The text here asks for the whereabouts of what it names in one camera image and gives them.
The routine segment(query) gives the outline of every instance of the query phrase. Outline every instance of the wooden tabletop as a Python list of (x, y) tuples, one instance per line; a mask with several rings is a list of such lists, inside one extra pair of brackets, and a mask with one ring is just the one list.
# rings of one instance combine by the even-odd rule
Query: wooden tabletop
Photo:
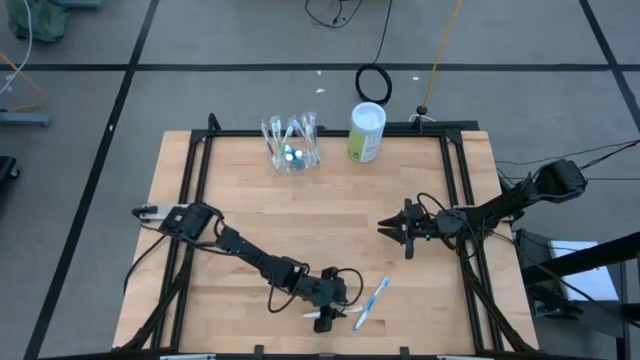
[[(485, 132), (463, 137), (475, 200), (483, 203), (500, 193), (489, 139)], [(188, 132), (165, 133), (150, 203), (176, 203), (188, 139)], [(346, 142), (320, 138), (319, 168), (276, 175), (261, 138), (214, 138), (204, 201), (222, 210), (226, 223), (243, 237), (270, 254), (309, 263), (316, 276), (329, 266), (358, 269), (365, 282), (362, 305), (389, 275), (389, 288), (358, 335), (351, 333), (357, 319), (353, 315), (334, 321), (330, 333), (315, 334), (313, 320), (302, 318), (314, 308), (300, 299), (279, 314), (269, 313), (269, 286), (254, 268), (236, 258), (196, 252), (180, 351), (251, 353), (254, 345), (262, 344), (266, 353), (398, 354), (401, 346), (408, 346), (411, 354), (473, 353), (454, 252), (437, 239), (416, 240), (415, 257), (405, 260), (404, 248), (376, 231), (379, 220), (397, 214), (403, 199), (415, 199), (418, 192), (428, 192), (448, 206), (438, 140), (384, 138), (380, 154), (369, 164), (351, 161)], [(458, 174), (453, 147), (451, 153)], [(198, 164), (196, 160), (194, 174)], [(197, 175), (193, 178), (192, 196)], [(462, 189), (458, 175), (456, 180)], [(433, 203), (426, 206), (430, 212), (438, 210)], [(510, 236), (509, 230), (502, 224), (497, 232)], [(157, 237), (141, 230), (136, 258)], [(206, 231), (201, 240), (213, 241), (212, 233)], [(114, 346), (129, 340), (157, 304), (168, 248), (166, 242), (131, 277)], [(485, 249), (496, 304), (523, 339), (537, 346), (513, 246), (492, 237)], [(352, 298), (357, 278), (348, 273), (344, 278)], [(276, 291), (273, 306), (286, 299)], [(490, 348), (481, 305), (479, 312), (485, 347)], [(167, 320), (164, 344), (173, 309)]]

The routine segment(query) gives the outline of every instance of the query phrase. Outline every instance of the blue marker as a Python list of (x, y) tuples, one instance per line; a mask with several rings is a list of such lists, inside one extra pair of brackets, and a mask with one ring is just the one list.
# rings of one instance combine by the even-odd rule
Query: blue marker
[(384, 279), (382, 279), (380, 286), (378, 286), (378, 289), (376, 289), (376, 292), (373, 293), (373, 295), (371, 296), (371, 299), (369, 299), (369, 302), (367, 303), (367, 307), (364, 308), (364, 311), (360, 315), (360, 318), (358, 319), (356, 324), (353, 326), (354, 334), (357, 333), (358, 330), (360, 330), (360, 327), (362, 326), (364, 321), (367, 319), (367, 316), (369, 316), (369, 311), (373, 309), (373, 305), (376, 303), (376, 300), (378, 300), (378, 296), (380, 296), (380, 292), (382, 292), (382, 289), (389, 286), (390, 280), (391, 279), (389, 279), (389, 276), (385, 276)]

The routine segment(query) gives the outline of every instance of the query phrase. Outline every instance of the white lid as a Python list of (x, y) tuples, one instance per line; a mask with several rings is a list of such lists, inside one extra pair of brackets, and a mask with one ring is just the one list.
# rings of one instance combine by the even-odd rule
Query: white lid
[(387, 114), (380, 105), (364, 102), (353, 108), (351, 119), (361, 130), (374, 131), (384, 126), (387, 121)]

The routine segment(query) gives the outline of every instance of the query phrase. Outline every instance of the green and white container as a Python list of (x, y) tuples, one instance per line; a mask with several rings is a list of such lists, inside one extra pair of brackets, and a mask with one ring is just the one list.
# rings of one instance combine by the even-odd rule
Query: green and white container
[(365, 102), (353, 108), (348, 145), (352, 160), (366, 163), (375, 159), (386, 122), (387, 114), (376, 103)]

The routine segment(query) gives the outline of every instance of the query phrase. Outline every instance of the yellow cable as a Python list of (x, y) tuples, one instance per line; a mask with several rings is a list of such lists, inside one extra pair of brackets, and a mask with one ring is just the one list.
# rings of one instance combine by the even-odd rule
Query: yellow cable
[[(18, 67), (3, 53), (0, 53), (0, 58), (2, 58), (2, 60), (4, 60), (4, 62), (6, 62), (7, 64), (9, 64), (9, 66), (11, 66), (13, 68), (14, 71), (16, 71), (16, 74), (19, 74), (24, 80), (26, 80), (38, 93), (38, 95), (40, 95), (40, 97), (42, 97), (43, 100), (46, 100), (47, 95), (44, 92), (44, 90), (42, 90), (42, 88), (40, 86), (38, 86), (38, 84), (36, 84), (33, 80), (31, 80), (31, 78), (29, 76), (27, 76), (27, 74), (23, 73), (22, 71), (18, 70)], [(33, 110), (33, 109), (40, 109), (46, 106), (46, 103), (34, 103), (34, 104), (29, 104), (29, 105), (23, 105), (23, 106), (18, 106), (15, 107), (13, 109), (11, 109), (10, 111), (24, 111), (24, 110)]]
[(458, 0), (456, 3), (456, 8), (453, 10), (453, 14), (451, 14), (451, 18), (449, 19), (449, 25), (447, 25), (447, 30), (442, 35), (442, 40), (440, 41), (440, 46), (438, 47), (438, 51), (436, 52), (436, 59), (433, 62), (433, 67), (431, 68), (431, 76), (429, 77), (429, 85), (427, 86), (427, 95), (424, 98), (424, 107), (427, 107), (429, 103), (429, 98), (431, 97), (431, 87), (436, 80), (436, 69), (438, 68), (438, 61), (440, 60), (440, 55), (442, 54), (442, 49), (447, 44), (447, 39), (449, 38), (449, 33), (451, 33), (451, 29), (453, 29), (453, 23), (456, 22), (456, 18), (458, 17), (458, 12), (460, 11), (460, 5), (462, 4), (462, 0)]

